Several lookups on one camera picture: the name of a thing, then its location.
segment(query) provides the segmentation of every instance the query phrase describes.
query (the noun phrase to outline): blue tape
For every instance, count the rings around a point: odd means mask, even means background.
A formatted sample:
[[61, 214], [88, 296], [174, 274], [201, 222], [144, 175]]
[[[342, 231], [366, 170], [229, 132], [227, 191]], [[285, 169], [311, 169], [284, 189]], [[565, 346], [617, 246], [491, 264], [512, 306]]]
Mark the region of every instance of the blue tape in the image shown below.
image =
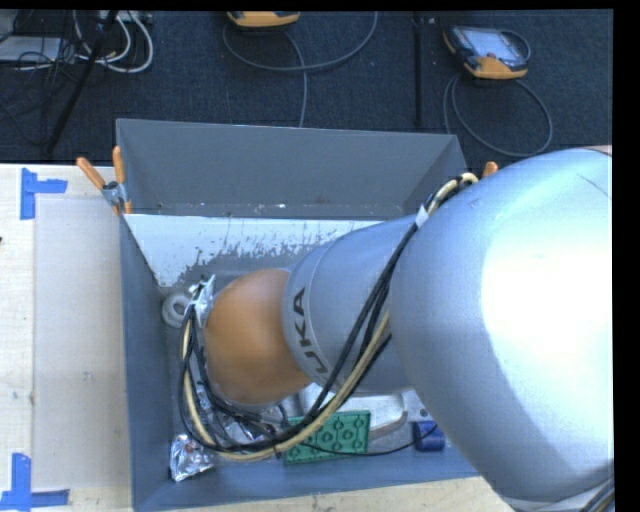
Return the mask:
[[0, 510], [31, 512], [32, 507], [59, 507], [69, 501], [69, 489], [31, 492], [31, 459], [21, 453], [11, 455], [11, 489], [0, 495]]
[[22, 168], [22, 193], [20, 198], [20, 219], [36, 216], [36, 194], [63, 194], [67, 190], [65, 180], [38, 181], [38, 174], [26, 167]]

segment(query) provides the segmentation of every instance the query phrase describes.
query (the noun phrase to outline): green lego brick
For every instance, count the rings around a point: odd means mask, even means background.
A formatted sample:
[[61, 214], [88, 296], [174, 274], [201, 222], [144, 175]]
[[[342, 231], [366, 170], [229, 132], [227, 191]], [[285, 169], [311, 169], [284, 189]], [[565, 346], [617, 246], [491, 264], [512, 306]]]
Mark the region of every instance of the green lego brick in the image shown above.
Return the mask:
[[[301, 417], [291, 418], [291, 424], [295, 425], [302, 420]], [[301, 462], [320, 462], [323, 460], [348, 457], [353, 453], [366, 453], [369, 446], [369, 425], [371, 413], [369, 411], [345, 411], [333, 414], [322, 427], [303, 443], [290, 448], [285, 452], [285, 464]], [[317, 446], [329, 453], [316, 450], [311, 446]]]

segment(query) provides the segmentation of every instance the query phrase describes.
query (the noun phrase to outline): crumpled aluminum foil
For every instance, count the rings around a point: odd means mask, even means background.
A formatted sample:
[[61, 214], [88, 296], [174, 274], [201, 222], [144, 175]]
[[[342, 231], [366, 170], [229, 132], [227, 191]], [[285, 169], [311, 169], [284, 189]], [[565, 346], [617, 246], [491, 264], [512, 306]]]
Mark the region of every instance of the crumpled aluminum foil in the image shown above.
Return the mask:
[[171, 443], [171, 477], [181, 482], [203, 471], [213, 468], [217, 463], [217, 456], [205, 449], [200, 443], [191, 439], [187, 434], [178, 434]]

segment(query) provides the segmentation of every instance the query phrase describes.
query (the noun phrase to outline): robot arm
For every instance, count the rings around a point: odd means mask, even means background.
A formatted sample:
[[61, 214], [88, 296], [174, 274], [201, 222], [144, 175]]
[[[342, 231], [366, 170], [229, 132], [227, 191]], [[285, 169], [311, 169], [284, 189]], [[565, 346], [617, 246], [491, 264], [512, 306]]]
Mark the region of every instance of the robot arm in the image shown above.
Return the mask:
[[413, 388], [514, 509], [583, 509], [613, 479], [611, 162], [572, 149], [453, 180], [418, 218], [244, 276], [203, 329], [211, 387], [252, 410], [323, 386], [281, 449], [356, 387]]

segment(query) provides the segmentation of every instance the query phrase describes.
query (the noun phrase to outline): gray bin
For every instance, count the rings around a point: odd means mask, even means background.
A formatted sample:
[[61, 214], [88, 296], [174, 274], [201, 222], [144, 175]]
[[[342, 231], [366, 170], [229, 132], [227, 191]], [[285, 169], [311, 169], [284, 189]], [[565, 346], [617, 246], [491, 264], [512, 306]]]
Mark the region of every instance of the gray bin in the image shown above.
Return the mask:
[[[117, 144], [134, 216], [385, 221], [408, 215], [447, 178], [465, 171], [455, 136], [119, 119]], [[161, 308], [168, 291], [215, 273], [223, 286], [261, 267], [284, 266], [314, 248], [260, 258], [227, 252], [185, 262], [170, 283], [157, 280], [125, 217], [120, 222], [122, 299], [135, 510], [166, 510], [411, 484], [475, 475], [453, 446], [383, 457], [308, 464], [281, 459], [227, 463], [172, 480], [169, 447], [182, 432], [177, 412], [179, 332]], [[158, 223], [157, 237], [172, 233]], [[192, 243], [200, 231], [194, 228]]]

